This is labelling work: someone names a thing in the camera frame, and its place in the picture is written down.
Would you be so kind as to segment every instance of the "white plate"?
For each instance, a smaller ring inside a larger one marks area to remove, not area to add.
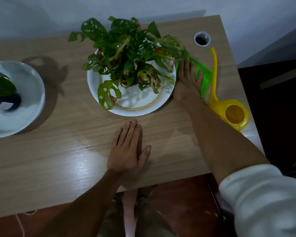
[[[37,71],[22,62],[1,61],[0,72],[10,78],[22,99],[15,111],[0,110],[0,137],[5,137],[23,130],[40,115],[45,88]]]
[[[176,80],[175,67],[173,67],[173,72],[169,73],[165,69],[159,67],[155,61],[147,63],[152,64],[161,73],[169,76],[174,81]],[[100,75],[99,73],[90,70],[88,71],[87,76],[90,91],[95,100],[99,102],[98,87],[103,81],[110,80],[110,75]],[[174,89],[174,86],[164,77],[160,76],[160,79],[161,87],[159,88],[159,94],[155,94],[151,87],[141,91],[138,88],[138,84],[127,89],[119,85],[122,98],[118,99],[115,107],[109,111],[120,116],[142,116],[157,110],[167,101]]]

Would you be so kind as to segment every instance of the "left hand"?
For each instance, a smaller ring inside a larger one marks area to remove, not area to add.
[[[116,133],[107,162],[107,170],[121,174],[123,177],[133,175],[139,171],[150,156],[151,146],[146,146],[137,158],[137,145],[141,132],[141,125],[137,120],[127,122]]]

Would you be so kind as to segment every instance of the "wood grain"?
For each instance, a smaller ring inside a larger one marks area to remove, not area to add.
[[[220,16],[158,23],[161,35],[182,40],[192,55],[212,68],[210,47],[218,57],[217,96],[237,99],[249,109]],[[193,36],[206,31],[208,47]],[[73,201],[93,186],[106,169],[114,132],[130,118],[104,111],[92,97],[86,71],[94,52],[90,41],[68,43],[67,37],[0,44],[0,60],[34,67],[43,78],[46,104],[39,118],[22,133],[0,138],[0,216]],[[143,126],[143,145],[151,157],[137,179],[119,190],[208,173],[188,114],[175,101],[137,118]],[[243,134],[260,149],[250,119]]]

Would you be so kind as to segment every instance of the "watering can spout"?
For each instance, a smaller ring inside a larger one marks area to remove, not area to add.
[[[244,104],[237,100],[218,100],[216,96],[217,56],[214,48],[211,48],[210,52],[213,55],[214,67],[208,107],[234,129],[241,131],[248,124],[249,112]]]

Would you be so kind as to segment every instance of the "potted plant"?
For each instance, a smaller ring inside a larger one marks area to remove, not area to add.
[[[15,85],[0,72],[0,110],[13,111],[21,104],[21,97]]]
[[[71,32],[68,38],[68,41],[77,41],[81,36],[82,42],[87,37],[94,41],[93,47],[98,48],[96,54],[88,56],[82,69],[111,76],[111,80],[104,81],[98,89],[99,103],[104,109],[112,109],[122,97],[118,85],[125,88],[138,85],[140,90],[151,87],[158,94],[160,76],[175,84],[173,79],[146,62],[154,60],[169,73],[173,72],[173,61],[189,56],[180,41],[170,35],[161,37],[155,22],[142,30],[134,17],[127,20],[111,16],[108,20],[112,22],[110,31],[98,20],[90,18],[82,23],[81,32]]]

